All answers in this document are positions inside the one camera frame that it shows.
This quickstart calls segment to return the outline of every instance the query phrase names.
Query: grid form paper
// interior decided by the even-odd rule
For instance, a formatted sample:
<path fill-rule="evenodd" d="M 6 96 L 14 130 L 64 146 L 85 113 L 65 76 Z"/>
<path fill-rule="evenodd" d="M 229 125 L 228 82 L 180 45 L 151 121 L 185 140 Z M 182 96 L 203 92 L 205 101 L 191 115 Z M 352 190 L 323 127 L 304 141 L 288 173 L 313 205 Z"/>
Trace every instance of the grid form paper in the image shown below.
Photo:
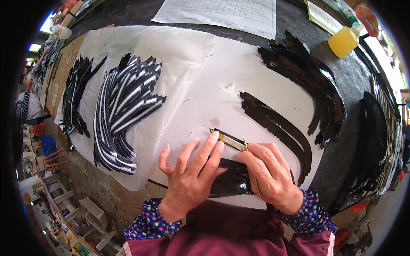
<path fill-rule="evenodd" d="M 275 39 L 276 0 L 165 0 L 152 21 L 217 25 Z"/>

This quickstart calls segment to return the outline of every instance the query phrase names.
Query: blue plastic crate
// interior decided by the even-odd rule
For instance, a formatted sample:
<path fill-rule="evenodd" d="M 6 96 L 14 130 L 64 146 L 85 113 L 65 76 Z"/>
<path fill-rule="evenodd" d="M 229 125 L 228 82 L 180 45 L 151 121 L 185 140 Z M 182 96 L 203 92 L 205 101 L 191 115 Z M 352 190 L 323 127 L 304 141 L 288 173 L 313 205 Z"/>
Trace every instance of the blue plastic crate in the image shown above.
<path fill-rule="evenodd" d="M 43 143 L 43 154 L 48 156 L 57 151 L 57 143 L 51 135 L 41 136 L 41 141 Z"/>

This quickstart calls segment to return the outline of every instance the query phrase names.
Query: wrist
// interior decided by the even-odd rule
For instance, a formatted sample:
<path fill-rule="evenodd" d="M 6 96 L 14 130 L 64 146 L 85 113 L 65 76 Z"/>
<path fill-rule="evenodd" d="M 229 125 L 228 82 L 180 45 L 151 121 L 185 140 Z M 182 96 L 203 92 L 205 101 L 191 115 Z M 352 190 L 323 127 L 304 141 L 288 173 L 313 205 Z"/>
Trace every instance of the wrist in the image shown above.
<path fill-rule="evenodd" d="M 173 223 L 176 221 L 181 220 L 185 217 L 185 214 L 179 213 L 168 202 L 168 200 L 164 197 L 161 203 L 158 205 L 158 211 L 161 216 L 168 222 Z"/>
<path fill-rule="evenodd" d="M 285 215 L 294 215 L 299 212 L 302 207 L 304 200 L 303 192 L 293 185 L 287 194 L 288 197 L 286 200 L 283 200 L 282 203 L 274 204 L 274 206 Z"/>

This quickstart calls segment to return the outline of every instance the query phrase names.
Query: person's left hand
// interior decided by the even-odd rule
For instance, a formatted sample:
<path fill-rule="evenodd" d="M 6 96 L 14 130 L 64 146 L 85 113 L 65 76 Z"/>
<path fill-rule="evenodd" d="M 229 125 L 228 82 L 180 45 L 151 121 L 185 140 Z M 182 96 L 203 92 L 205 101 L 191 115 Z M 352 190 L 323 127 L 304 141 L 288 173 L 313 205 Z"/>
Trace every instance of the person's left hand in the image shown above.
<path fill-rule="evenodd" d="M 199 140 L 193 140 L 185 145 L 177 158 L 175 168 L 167 163 L 171 152 L 169 145 L 160 154 L 159 168 L 168 176 L 168 190 L 158 210 L 168 222 L 182 219 L 191 209 L 205 201 L 209 197 L 215 178 L 226 170 L 218 168 L 224 145 L 222 141 L 218 142 L 218 137 L 219 132 L 214 131 L 189 167 L 188 159 L 198 147 Z"/>

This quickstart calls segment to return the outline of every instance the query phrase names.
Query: printed grid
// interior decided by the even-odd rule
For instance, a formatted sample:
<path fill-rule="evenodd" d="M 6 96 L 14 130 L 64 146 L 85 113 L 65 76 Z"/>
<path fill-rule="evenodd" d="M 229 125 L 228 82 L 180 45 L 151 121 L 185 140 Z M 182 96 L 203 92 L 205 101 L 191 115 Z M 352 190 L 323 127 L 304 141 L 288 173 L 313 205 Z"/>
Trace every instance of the printed grid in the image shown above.
<path fill-rule="evenodd" d="M 161 12 L 206 11 L 230 14 L 273 25 L 273 1 L 269 0 L 169 0 Z"/>

